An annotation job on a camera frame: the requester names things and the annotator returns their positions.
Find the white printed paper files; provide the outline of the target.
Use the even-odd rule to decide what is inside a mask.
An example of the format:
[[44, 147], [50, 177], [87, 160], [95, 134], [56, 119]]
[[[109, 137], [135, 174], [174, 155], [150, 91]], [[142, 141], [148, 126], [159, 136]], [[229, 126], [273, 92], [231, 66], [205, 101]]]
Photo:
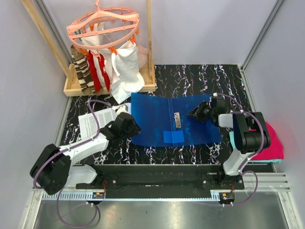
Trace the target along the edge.
[[[129, 107], [129, 114], [131, 114], [131, 103], [125, 103]], [[103, 128], [110, 121], [114, 121], [117, 114], [111, 108], [103, 109], [94, 112], [98, 119], [99, 127]], [[81, 140], [94, 136], [97, 133], [97, 124], [92, 114], [84, 114], [78, 117]]]

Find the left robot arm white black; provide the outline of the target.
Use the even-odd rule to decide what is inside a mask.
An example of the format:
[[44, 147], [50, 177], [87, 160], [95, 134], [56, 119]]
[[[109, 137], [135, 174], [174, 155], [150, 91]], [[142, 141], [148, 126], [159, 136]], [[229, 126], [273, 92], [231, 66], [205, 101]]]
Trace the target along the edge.
[[102, 172], [93, 165], [78, 166], [77, 162], [141, 132], [134, 117], [126, 112], [104, 127], [98, 127], [94, 136], [71, 145], [47, 145], [30, 170], [33, 186], [54, 195], [66, 186], [97, 189], [103, 183]]

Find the blue plastic folder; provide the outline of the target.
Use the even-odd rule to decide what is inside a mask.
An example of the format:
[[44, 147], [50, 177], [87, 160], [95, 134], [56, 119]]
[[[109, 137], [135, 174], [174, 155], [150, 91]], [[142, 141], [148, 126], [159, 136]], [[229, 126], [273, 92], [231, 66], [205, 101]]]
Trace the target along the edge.
[[203, 123], [188, 116], [201, 102], [209, 100], [209, 94], [162, 98], [132, 93], [132, 116], [141, 128], [132, 143], [155, 147], [220, 143], [220, 129], [210, 120]]

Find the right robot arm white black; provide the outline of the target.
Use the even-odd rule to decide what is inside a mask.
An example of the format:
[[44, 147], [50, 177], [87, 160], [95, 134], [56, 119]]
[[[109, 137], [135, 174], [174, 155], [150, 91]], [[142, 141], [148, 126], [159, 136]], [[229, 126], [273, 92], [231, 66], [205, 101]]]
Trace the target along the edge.
[[[239, 111], [227, 114], [224, 99], [229, 98], [239, 106]], [[229, 188], [242, 176], [246, 164], [271, 145], [271, 137], [261, 112], [246, 112], [231, 96], [214, 93], [210, 102], [201, 102], [188, 113], [199, 121], [211, 121], [216, 127], [231, 128], [235, 148], [217, 172], [216, 183], [222, 189]]]

